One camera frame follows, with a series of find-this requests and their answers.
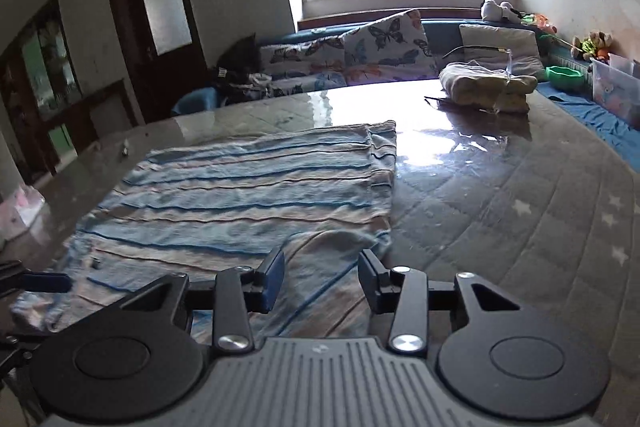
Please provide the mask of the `blue striped knit garment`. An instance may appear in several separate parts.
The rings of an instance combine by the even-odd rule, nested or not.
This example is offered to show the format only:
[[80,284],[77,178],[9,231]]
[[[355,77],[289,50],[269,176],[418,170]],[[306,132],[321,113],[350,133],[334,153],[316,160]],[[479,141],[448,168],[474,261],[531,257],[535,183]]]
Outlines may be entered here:
[[367,332],[357,259],[390,249],[396,126],[352,124],[154,150],[82,217],[58,269],[66,294],[26,291],[18,324],[55,333],[157,277],[194,282],[282,251],[256,338]]

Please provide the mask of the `folded yellow-white clothes in bag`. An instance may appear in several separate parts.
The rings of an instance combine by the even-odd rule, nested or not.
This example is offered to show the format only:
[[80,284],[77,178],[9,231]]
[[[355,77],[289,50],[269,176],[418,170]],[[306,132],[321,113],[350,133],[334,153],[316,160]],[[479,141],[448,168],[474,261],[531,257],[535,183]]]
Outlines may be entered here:
[[526,114],[526,96],[537,87],[534,76],[514,76],[476,63],[450,63],[439,73],[449,100],[494,113]]

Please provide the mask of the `pink white plastic bag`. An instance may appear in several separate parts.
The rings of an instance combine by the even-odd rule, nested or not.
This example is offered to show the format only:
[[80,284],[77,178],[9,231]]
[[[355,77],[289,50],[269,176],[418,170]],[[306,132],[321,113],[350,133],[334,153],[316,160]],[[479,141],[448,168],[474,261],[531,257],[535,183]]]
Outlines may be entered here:
[[46,200],[28,185],[17,187],[1,204],[1,238],[9,242],[27,232],[34,224]]

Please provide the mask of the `grey quilted star table cover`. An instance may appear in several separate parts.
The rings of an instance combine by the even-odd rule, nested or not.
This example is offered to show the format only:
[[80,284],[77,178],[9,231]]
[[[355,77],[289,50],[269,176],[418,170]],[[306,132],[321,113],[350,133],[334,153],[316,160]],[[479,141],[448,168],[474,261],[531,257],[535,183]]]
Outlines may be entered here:
[[475,273],[584,332],[613,365],[600,418],[637,424],[638,173],[540,94],[511,116],[442,107],[436,89],[417,81],[298,94],[110,136],[43,187],[46,208],[2,258],[58,268],[78,221],[154,150],[393,121],[385,262],[433,280]]

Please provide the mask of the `wooden glass cabinet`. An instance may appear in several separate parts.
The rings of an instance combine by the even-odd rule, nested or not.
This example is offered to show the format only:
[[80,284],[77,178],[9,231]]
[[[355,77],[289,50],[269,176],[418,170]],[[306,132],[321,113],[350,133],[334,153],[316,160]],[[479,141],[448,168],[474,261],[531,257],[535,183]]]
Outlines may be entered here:
[[58,0],[43,5],[1,54],[1,116],[28,184],[53,176],[105,135],[138,124],[124,80],[80,87]]

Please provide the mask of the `blue chair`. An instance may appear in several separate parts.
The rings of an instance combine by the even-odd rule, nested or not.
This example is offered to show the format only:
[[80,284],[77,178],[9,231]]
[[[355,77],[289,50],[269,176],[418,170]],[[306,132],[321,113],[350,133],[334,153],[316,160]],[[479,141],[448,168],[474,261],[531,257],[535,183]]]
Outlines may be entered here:
[[218,107],[218,94],[215,88],[207,87],[194,90],[175,104],[171,109],[174,116],[191,115],[202,112],[210,112]]

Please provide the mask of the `black bag on sofa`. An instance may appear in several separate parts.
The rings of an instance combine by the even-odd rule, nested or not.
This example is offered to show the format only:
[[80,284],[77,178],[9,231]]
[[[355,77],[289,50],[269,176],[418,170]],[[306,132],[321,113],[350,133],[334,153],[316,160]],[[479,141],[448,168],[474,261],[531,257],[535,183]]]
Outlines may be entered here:
[[259,72],[260,55],[256,35],[239,38],[218,58],[216,76],[233,83],[248,83],[248,76]]

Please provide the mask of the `butterfly print pillow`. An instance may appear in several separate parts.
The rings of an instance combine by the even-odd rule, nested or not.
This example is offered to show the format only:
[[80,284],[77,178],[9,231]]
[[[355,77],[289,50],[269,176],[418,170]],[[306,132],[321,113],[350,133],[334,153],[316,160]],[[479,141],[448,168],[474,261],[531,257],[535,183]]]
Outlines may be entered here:
[[343,75],[349,86],[437,76],[437,63],[417,9],[346,31],[341,42]]

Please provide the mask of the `green plastic bowl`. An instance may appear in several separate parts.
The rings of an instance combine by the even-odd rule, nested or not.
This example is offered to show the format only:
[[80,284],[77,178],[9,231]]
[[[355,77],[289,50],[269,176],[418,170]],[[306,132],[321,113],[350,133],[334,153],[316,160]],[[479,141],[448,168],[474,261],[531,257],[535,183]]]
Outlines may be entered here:
[[565,66],[552,65],[546,68],[547,80],[551,86],[560,91],[580,91],[585,84],[582,72]]

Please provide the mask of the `blue bed sheet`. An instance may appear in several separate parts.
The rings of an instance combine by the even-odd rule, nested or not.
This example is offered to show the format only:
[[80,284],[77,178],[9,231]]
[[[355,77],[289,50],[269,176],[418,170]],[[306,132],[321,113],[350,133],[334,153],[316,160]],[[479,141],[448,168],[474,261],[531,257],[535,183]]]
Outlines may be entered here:
[[539,83],[537,91],[608,143],[632,170],[639,171],[640,134],[637,129],[581,94],[556,90],[548,82]]

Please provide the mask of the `white grey cushion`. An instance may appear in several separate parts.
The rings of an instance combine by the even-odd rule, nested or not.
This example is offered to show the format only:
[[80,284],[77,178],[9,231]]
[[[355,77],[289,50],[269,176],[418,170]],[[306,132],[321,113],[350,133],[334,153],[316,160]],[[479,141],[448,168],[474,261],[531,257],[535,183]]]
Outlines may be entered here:
[[488,69],[506,69],[511,51],[511,72],[514,76],[541,75],[541,62],[536,34],[528,29],[461,24],[459,31],[464,45],[465,62],[475,62]]

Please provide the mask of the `white plush toy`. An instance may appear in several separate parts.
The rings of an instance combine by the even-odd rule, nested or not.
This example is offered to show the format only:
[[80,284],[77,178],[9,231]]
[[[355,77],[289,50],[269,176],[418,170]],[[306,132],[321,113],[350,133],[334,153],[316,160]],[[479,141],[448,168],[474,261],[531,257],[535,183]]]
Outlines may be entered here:
[[484,0],[480,7],[480,17],[486,22],[519,24],[523,15],[510,2],[497,3],[495,0]]

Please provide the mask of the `clear plastic storage box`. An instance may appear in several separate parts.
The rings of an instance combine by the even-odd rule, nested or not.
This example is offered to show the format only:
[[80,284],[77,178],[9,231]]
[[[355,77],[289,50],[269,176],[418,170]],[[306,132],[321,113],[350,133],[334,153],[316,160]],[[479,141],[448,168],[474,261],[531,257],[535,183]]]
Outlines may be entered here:
[[592,97],[630,127],[639,128],[639,63],[611,54],[607,63],[592,60]]

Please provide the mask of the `yellow orange plush toy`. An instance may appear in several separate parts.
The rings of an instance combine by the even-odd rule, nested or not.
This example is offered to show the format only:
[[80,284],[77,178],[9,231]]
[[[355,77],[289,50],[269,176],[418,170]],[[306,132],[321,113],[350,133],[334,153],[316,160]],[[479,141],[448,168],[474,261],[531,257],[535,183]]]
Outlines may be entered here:
[[589,62],[596,60],[607,63],[610,59],[613,37],[603,31],[591,31],[585,39],[574,37],[570,46],[570,55],[574,60]]

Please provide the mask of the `dark wooden door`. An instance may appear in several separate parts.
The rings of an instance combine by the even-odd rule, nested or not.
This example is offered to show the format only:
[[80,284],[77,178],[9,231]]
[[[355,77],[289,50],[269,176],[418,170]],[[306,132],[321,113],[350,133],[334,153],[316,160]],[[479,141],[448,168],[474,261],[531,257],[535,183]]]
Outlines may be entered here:
[[146,122],[167,118],[204,86],[206,61],[190,0],[110,0],[122,56]]

